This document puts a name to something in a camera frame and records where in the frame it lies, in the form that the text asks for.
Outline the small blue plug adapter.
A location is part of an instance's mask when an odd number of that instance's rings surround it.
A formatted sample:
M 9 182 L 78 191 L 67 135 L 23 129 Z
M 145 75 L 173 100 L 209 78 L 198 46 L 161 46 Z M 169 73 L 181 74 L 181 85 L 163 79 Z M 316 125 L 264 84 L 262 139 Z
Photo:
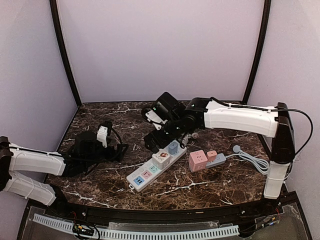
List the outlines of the small blue plug adapter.
M 168 153 L 170 154 L 170 155 L 176 155 L 177 153 L 178 153 L 178 143 L 177 142 L 175 142 L 175 141 L 173 141 L 172 143 L 170 143 L 169 145 L 168 145 Z

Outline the white cube socket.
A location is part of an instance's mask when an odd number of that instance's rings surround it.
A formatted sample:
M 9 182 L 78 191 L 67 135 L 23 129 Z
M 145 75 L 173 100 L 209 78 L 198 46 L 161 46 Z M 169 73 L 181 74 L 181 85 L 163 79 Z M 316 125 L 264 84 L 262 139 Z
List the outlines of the white cube socket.
M 171 155 L 164 149 L 160 149 L 159 152 L 152 155 L 153 164 L 160 170 L 163 170 L 169 165 Z

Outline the white multicolour power strip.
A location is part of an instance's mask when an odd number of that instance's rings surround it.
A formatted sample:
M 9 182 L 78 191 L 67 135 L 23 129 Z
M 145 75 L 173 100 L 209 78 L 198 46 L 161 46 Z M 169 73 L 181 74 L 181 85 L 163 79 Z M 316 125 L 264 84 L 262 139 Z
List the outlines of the white multicolour power strip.
M 197 139 L 198 137 L 199 137 L 199 134 L 197 132 L 192 134 L 187 134 L 182 139 L 184 148 L 181 148 L 179 146 L 179 143 L 177 140 L 172 141 L 172 142 L 178 143 L 178 153 L 175 155 L 171 155 L 169 165 L 167 165 L 164 169 L 158 169 L 153 164 L 153 160 L 151 157 L 142 166 L 140 166 L 138 169 L 136 169 L 126 177 L 126 180 L 129 183 L 128 185 L 129 188 L 131 190 L 136 190 L 137 192 L 141 192 L 142 190 L 144 190 L 148 185 L 150 185 L 154 180 L 156 180 L 161 174 L 163 174 L 166 170 L 168 170 L 177 160 L 179 160 L 183 155 L 185 155 L 185 153 L 187 152 L 186 144 L 189 142 L 190 139 Z M 165 150 L 168 152 L 168 146 L 160 150 Z

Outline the large pink cube socket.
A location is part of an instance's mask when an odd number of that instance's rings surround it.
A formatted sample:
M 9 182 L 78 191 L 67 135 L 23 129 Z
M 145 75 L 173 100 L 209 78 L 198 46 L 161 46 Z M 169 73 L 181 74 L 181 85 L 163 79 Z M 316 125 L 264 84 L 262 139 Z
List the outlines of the large pink cube socket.
M 189 169 L 192 173 L 204 170 L 206 168 L 208 158 L 203 150 L 193 151 L 189 154 Z

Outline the small pink plug adapter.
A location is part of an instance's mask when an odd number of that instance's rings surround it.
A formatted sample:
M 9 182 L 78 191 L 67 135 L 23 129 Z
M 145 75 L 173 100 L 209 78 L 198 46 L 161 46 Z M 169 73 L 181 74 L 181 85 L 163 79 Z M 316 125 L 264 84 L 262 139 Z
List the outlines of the small pink plug adapter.
M 214 162 L 217 157 L 217 152 L 215 150 L 210 150 L 206 153 L 206 157 L 209 163 Z

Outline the grey-blue power strip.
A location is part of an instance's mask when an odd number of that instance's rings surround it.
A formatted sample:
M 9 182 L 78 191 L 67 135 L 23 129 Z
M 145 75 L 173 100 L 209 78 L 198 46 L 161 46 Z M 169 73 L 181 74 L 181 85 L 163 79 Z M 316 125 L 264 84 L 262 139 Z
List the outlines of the grey-blue power strip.
M 207 161 L 205 169 L 209 169 L 209 168 L 224 164 L 226 162 L 226 160 L 227 159 L 226 159 L 225 155 L 223 153 L 220 153 L 216 156 L 216 159 L 213 162 Z

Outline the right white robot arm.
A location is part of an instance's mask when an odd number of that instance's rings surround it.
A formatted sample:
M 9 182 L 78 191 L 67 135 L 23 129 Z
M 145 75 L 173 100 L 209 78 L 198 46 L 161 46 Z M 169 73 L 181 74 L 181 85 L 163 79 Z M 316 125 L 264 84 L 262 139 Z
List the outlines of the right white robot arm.
M 156 153 L 173 140 L 197 129 L 230 129 L 251 132 L 272 139 L 270 170 L 264 187 L 266 199 L 277 199 L 299 153 L 288 106 L 250 106 L 223 102 L 214 97 L 195 97 L 187 105 L 164 92 L 144 113 L 148 122 L 159 126 L 144 137 L 148 150 Z

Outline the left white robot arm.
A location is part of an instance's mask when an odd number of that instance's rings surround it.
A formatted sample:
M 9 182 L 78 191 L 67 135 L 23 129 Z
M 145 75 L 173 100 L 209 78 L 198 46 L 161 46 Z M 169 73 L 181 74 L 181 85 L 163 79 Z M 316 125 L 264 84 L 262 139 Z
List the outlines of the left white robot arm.
M 65 178 L 90 174 L 99 164 L 121 161 L 128 144 L 109 146 L 108 133 L 82 132 L 67 152 L 45 152 L 23 148 L 0 138 L 0 189 L 35 200 L 45 206 L 65 202 L 59 187 L 41 183 L 22 171 L 45 173 Z

